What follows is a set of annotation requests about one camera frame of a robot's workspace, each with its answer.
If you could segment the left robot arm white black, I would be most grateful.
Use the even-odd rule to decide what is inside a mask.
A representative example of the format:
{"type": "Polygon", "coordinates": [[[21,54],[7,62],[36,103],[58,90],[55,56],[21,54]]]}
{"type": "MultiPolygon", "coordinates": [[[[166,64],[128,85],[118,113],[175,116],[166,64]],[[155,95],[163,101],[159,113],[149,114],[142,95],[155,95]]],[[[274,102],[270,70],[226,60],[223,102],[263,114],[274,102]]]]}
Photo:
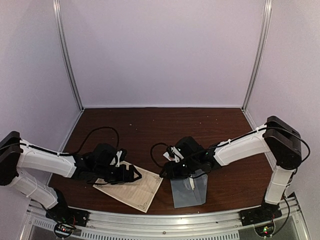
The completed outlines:
{"type": "Polygon", "coordinates": [[[93,151],[83,155],[45,149],[23,140],[19,132],[10,132],[0,142],[0,184],[13,187],[26,197],[51,210],[61,222],[72,218],[72,211],[63,196],[25,172],[35,169],[73,180],[94,184],[102,179],[105,184],[133,183],[142,178],[134,165],[122,162],[125,149],[116,149],[107,143],[99,143],[93,151]]]}

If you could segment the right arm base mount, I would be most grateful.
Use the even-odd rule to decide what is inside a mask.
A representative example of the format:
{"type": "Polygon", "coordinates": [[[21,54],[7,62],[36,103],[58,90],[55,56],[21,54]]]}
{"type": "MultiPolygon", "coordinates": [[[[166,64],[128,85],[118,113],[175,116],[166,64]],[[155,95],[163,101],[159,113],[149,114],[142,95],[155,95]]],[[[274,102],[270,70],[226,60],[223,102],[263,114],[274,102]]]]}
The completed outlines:
{"type": "Polygon", "coordinates": [[[258,206],[239,212],[242,226],[256,225],[262,222],[272,221],[282,216],[280,208],[275,206],[258,206]]]}

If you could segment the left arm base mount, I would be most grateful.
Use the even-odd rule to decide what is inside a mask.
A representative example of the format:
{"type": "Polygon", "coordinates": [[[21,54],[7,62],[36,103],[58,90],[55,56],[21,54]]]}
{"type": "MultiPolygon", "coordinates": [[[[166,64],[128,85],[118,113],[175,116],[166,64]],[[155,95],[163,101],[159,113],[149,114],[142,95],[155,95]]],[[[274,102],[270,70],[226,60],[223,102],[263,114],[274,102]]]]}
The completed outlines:
{"type": "Polygon", "coordinates": [[[56,213],[51,209],[46,209],[46,217],[54,220],[56,223],[67,224],[70,226],[86,227],[89,218],[89,212],[75,208],[68,208],[65,213],[56,213]]]}

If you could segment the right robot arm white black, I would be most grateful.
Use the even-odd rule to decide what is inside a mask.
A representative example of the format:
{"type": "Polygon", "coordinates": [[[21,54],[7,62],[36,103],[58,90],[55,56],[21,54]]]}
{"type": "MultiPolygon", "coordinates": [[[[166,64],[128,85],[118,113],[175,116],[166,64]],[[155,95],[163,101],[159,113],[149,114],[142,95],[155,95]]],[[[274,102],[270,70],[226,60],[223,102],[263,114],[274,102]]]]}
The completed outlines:
{"type": "Polygon", "coordinates": [[[192,136],[169,145],[163,155],[167,162],[159,176],[169,180],[187,179],[196,171],[210,173],[253,157],[264,157],[270,179],[264,191],[262,206],[256,210],[259,220],[268,220],[275,212],[303,162],[300,133],[279,117],[272,115],[256,129],[241,136],[203,147],[192,136]]]}

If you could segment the beige letter paper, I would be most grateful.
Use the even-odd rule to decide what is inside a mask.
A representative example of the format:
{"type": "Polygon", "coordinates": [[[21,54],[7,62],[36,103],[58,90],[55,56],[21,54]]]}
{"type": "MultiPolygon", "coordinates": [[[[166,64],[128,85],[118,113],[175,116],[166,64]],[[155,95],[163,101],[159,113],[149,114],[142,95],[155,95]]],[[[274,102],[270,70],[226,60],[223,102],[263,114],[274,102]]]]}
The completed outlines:
{"type": "Polygon", "coordinates": [[[194,183],[193,178],[192,178],[192,177],[189,177],[188,179],[189,179],[189,183],[190,183],[191,189],[194,190],[194,189],[195,189],[195,183],[194,183]]]}
{"type": "Polygon", "coordinates": [[[163,178],[141,167],[136,166],[135,168],[142,175],[141,179],[111,185],[99,178],[93,187],[125,205],[146,213],[160,188],[163,178]]]}

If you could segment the grey envelope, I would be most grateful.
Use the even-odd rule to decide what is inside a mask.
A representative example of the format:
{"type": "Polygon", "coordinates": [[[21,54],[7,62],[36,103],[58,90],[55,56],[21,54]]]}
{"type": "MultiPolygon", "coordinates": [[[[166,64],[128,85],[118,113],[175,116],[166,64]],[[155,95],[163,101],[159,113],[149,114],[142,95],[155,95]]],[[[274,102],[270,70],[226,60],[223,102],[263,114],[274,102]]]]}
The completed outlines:
{"type": "Polygon", "coordinates": [[[192,190],[189,178],[171,180],[171,191],[175,209],[200,206],[206,203],[208,175],[193,178],[195,189],[192,190]]]}

